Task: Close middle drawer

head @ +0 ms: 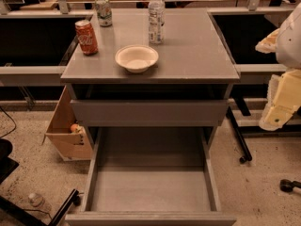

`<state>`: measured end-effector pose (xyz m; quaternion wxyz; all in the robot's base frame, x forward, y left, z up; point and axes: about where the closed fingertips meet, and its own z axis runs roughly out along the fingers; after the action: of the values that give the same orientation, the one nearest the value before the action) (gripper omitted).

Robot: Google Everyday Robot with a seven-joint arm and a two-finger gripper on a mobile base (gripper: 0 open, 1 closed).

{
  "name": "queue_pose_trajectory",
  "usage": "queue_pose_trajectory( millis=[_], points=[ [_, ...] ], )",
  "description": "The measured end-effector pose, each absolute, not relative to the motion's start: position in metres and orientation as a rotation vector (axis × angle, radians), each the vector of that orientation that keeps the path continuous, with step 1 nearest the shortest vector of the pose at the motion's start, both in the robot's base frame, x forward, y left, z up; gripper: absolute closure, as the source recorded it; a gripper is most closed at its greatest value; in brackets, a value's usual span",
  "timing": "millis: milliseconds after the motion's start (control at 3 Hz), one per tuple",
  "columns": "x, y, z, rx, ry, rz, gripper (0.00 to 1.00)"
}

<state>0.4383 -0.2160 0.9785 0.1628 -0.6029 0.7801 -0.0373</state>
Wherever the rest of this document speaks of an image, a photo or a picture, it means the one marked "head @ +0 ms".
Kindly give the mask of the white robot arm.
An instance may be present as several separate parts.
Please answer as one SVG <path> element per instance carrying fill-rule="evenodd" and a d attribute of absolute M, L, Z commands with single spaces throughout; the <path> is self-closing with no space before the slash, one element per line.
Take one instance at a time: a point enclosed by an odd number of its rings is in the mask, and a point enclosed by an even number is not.
<path fill-rule="evenodd" d="M 286 67 L 282 75 L 271 76 L 267 103 L 259 121 L 261 129 L 275 131 L 301 107 L 301 4 L 255 49 L 265 54 L 275 53 L 277 62 Z"/>

